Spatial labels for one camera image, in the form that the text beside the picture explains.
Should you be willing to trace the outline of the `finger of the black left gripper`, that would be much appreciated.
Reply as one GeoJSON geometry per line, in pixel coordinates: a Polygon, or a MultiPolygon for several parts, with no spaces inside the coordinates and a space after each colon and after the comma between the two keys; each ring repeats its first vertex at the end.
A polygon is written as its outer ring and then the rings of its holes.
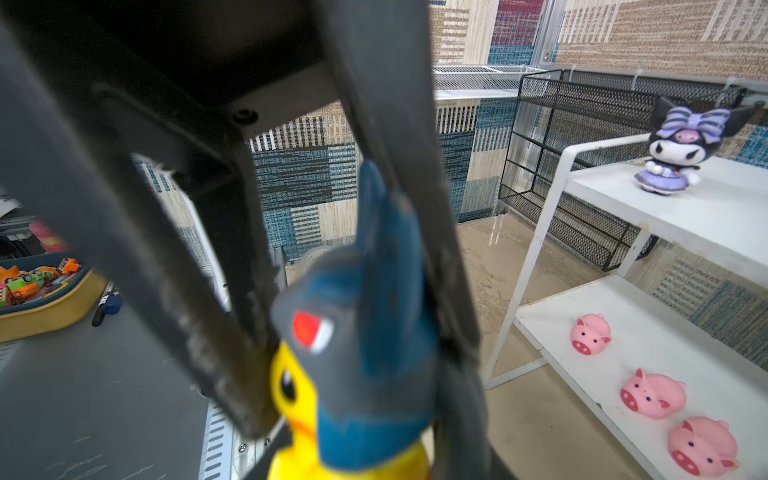
{"type": "Polygon", "coordinates": [[[266,312],[252,339],[226,313],[155,195],[133,149],[90,90],[50,86],[1,29],[1,184],[115,280],[143,323],[246,436],[278,415],[269,394],[266,312]]]}
{"type": "Polygon", "coordinates": [[[353,135],[421,227],[426,283],[441,333],[476,360],[480,329],[456,234],[436,131],[429,4],[315,1],[323,51],[353,135]]]}

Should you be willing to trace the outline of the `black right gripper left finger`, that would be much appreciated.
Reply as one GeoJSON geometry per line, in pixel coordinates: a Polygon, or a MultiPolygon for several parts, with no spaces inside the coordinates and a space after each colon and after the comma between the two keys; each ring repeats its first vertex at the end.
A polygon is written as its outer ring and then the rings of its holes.
{"type": "Polygon", "coordinates": [[[270,436],[270,441],[266,445],[264,452],[256,462],[255,466],[251,468],[244,476],[245,480],[267,480],[272,466],[272,462],[276,459],[277,454],[291,446],[293,443],[293,435],[287,423],[283,422],[279,428],[277,428],[273,435],[270,436]]]}

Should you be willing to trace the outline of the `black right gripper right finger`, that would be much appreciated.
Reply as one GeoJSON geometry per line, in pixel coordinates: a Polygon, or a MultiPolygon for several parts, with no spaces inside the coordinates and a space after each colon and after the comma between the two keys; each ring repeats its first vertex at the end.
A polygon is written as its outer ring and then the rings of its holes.
{"type": "Polygon", "coordinates": [[[514,479],[491,445],[485,389],[476,367],[456,352],[440,353],[433,479],[514,479]]]}

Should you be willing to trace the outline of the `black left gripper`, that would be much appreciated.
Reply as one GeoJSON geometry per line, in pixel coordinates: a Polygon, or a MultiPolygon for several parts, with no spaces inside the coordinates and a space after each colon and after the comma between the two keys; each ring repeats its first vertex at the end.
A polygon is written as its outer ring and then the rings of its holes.
{"type": "Polygon", "coordinates": [[[146,116],[145,153],[195,188],[228,147],[340,101],[315,1],[5,1],[50,86],[120,94],[146,116]]]}

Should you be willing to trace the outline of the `yellow toy figure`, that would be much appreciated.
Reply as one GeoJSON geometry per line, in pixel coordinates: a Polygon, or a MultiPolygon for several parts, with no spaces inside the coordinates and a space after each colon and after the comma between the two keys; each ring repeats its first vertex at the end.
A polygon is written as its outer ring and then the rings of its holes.
{"type": "Polygon", "coordinates": [[[292,442],[272,479],[426,479],[439,339],[418,218],[372,161],[352,244],[322,255],[271,307],[273,401],[292,442]]]}

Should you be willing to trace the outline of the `pink pig toy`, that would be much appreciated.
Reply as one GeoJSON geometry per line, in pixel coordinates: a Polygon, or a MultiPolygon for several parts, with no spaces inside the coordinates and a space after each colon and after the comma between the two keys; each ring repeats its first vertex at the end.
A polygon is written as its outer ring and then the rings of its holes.
{"type": "Polygon", "coordinates": [[[687,403],[686,384],[638,368],[620,390],[622,403],[631,411],[660,420],[681,411],[687,403]]]}
{"type": "Polygon", "coordinates": [[[571,331],[571,344],[583,355],[600,354],[611,342],[611,328],[602,314],[587,314],[578,318],[571,331]]]}
{"type": "Polygon", "coordinates": [[[690,417],[668,435],[672,460],[684,472],[703,478],[719,478],[737,470],[738,444],[724,420],[690,417]]]}

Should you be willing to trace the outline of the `black purple Kuromi figurine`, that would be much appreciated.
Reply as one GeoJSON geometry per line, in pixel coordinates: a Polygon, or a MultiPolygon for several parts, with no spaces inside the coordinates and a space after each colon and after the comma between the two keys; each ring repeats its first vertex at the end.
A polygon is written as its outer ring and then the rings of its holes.
{"type": "Polygon", "coordinates": [[[666,97],[657,99],[651,115],[650,158],[634,175],[647,192],[663,196],[684,192],[701,182],[700,164],[719,151],[759,110],[764,101],[734,109],[715,108],[696,112],[666,97]]]}

